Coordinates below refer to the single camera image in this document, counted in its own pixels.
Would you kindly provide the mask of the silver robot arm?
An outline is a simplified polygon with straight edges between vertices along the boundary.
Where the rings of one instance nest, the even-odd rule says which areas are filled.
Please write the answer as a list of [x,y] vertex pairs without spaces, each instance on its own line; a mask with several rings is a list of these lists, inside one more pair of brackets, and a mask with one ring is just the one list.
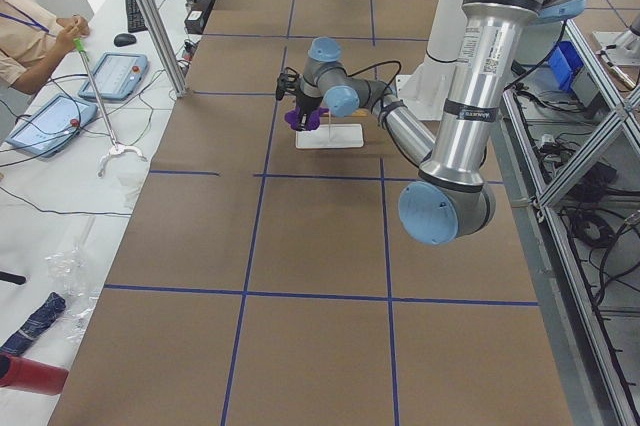
[[462,0],[467,24],[437,131],[428,130],[382,81],[358,79],[341,64],[332,38],[316,38],[301,73],[281,75],[276,93],[293,94],[286,122],[312,131],[320,114],[345,117],[364,108],[418,169],[401,193],[399,217],[415,240],[446,244],[481,230],[495,211],[480,166],[523,30],[578,16],[587,0]]

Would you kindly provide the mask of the person's hand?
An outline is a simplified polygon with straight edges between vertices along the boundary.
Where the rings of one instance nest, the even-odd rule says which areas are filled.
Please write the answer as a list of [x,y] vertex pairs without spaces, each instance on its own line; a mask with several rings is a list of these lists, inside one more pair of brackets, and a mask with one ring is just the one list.
[[88,21],[80,15],[56,19],[56,23],[63,30],[74,30],[81,38],[86,38],[91,34]]

